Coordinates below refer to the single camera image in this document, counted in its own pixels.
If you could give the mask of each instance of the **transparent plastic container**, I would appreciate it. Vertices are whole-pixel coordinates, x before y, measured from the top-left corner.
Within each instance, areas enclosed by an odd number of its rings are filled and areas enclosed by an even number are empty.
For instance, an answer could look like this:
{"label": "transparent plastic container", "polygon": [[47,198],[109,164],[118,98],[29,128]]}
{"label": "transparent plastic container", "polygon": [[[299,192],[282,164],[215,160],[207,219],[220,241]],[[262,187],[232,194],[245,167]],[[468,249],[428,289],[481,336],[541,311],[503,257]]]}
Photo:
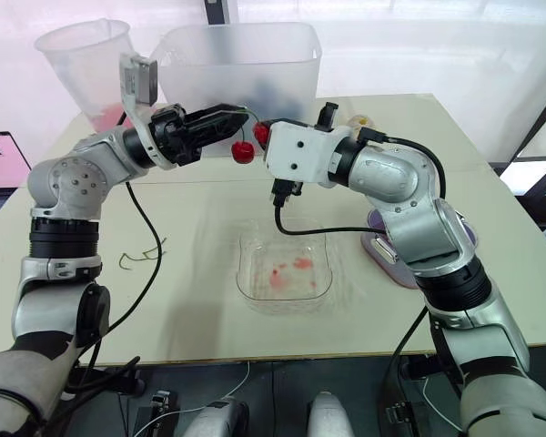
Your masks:
{"label": "transparent plastic container", "polygon": [[132,53],[129,24],[102,18],[61,27],[35,41],[96,132],[121,113],[119,55]]}
{"label": "transparent plastic container", "polygon": [[[261,119],[300,120],[316,96],[321,48],[305,23],[191,25],[168,33],[152,58],[168,103],[187,112],[228,103]],[[248,141],[254,123],[244,127]],[[235,139],[205,150],[230,154]]]}
{"label": "transparent plastic container", "polygon": [[[320,228],[310,218],[284,218],[284,225]],[[328,296],[332,279],[325,234],[286,236],[273,220],[251,220],[240,236],[237,285],[254,310],[315,311]]]}

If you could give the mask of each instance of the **white cable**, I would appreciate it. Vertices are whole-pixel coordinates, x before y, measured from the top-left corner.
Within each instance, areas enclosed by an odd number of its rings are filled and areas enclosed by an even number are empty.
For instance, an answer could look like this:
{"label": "white cable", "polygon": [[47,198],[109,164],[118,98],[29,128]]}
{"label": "white cable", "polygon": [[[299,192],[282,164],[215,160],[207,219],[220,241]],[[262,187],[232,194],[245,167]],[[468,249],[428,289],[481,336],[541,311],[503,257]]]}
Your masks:
{"label": "white cable", "polygon": [[431,402],[430,399],[427,397],[427,384],[429,384],[429,378],[427,378],[427,380],[425,380],[425,385],[422,386],[422,397],[425,398],[425,401],[427,402],[427,404],[433,409],[433,411],[435,411],[439,415],[439,417],[441,417],[441,419],[443,421],[448,423],[450,426],[455,428],[457,431],[459,431],[459,432],[463,431],[461,429],[461,427],[459,427],[454,422],[452,422],[450,419],[448,419],[447,416],[445,416],[445,414],[440,412],[439,409],[437,407],[435,407],[435,405],[433,405],[433,402]]}
{"label": "white cable", "polygon": [[[251,371],[251,363],[250,361],[247,361],[247,373],[245,374],[245,378],[243,378],[243,381],[241,381],[237,387],[235,387],[233,390],[229,391],[227,394],[225,394],[223,396],[223,398],[226,398],[228,396],[230,396],[231,394],[233,394],[235,391],[237,391],[238,389],[241,388],[241,386],[247,381],[247,378],[248,378],[248,375],[250,374],[250,371]],[[134,435],[134,437],[137,437],[139,434],[141,434],[143,431],[146,430],[146,428],[149,426],[149,425],[152,425],[154,423],[156,423],[157,421],[161,420],[161,419],[164,419],[165,417],[171,415],[171,414],[180,414],[180,413],[183,413],[183,412],[199,412],[200,410],[204,410],[205,408],[207,407],[207,405],[204,405],[202,407],[198,407],[198,408],[192,408],[190,410],[181,410],[179,412],[167,412],[166,414],[162,414],[160,416],[157,416],[153,421],[150,421],[148,423],[146,423],[143,427],[140,428],[140,430],[138,432],[136,432],[136,434]]]}

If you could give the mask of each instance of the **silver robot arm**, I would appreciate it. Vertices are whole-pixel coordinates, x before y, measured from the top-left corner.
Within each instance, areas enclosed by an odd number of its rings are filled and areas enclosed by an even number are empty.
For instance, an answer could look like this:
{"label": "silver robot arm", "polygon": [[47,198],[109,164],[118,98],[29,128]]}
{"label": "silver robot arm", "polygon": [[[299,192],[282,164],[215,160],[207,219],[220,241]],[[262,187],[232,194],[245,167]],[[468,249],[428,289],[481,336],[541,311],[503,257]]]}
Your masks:
{"label": "silver robot arm", "polygon": [[[380,212],[425,296],[438,353],[464,383],[463,431],[477,437],[546,435],[546,391],[527,376],[526,342],[460,218],[439,197],[432,159],[406,147],[383,149],[379,143],[390,138],[371,129],[362,128],[357,140],[349,127],[331,129],[335,109],[322,109],[315,127],[270,123],[268,171],[278,181],[296,182],[298,191],[303,182],[343,185]],[[278,208],[290,193],[274,186]]]}
{"label": "silver robot arm", "polygon": [[66,156],[35,166],[28,190],[30,254],[22,260],[12,316],[13,347],[0,352],[0,436],[34,436],[51,419],[80,353],[109,329],[109,291],[96,283],[101,205],[117,184],[149,168],[200,159],[201,148],[231,137],[248,120],[218,105],[187,115],[178,105],[153,113],[157,66],[122,56],[122,98],[135,128],[80,141]]}

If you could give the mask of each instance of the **cable connector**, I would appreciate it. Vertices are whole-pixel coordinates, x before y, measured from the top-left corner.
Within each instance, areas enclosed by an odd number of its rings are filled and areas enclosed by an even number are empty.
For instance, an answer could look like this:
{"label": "cable connector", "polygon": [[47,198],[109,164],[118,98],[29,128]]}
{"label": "cable connector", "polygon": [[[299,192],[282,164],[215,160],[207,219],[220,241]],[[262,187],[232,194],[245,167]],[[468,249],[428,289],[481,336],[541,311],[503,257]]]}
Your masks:
{"label": "cable connector", "polygon": [[275,179],[271,195],[273,196],[273,205],[283,208],[286,199],[291,196],[301,196],[301,187],[303,182],[294,182],[292,180]]}
{"label": "cable connector", "polygon": [[367,141],[374,141],[375,143],[384,143],[389,136],[384,132],[379,132],[378,130],[370,129],[369,127],[362,127],[358,134],[357,142],[364,144]]}

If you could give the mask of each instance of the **red cherry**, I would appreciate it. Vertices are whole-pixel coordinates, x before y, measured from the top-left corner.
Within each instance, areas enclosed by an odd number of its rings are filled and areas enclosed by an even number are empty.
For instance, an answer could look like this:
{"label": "red cherry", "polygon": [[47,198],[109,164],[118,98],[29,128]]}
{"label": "red cherry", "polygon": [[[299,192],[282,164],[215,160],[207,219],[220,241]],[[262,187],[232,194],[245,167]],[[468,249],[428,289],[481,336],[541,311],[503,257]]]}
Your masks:
{"label": "red cherry", "polygon": [[248,164],[255,157],[255,149],[248,141],[237,141],[230,148],[233,159],[239,164]]}
{"label": "red cherry", "polygon": [[265,146],[269,138],[269,128],[263,123],[255,123],[255,126],[253,126],[253,135],[261,146]]}

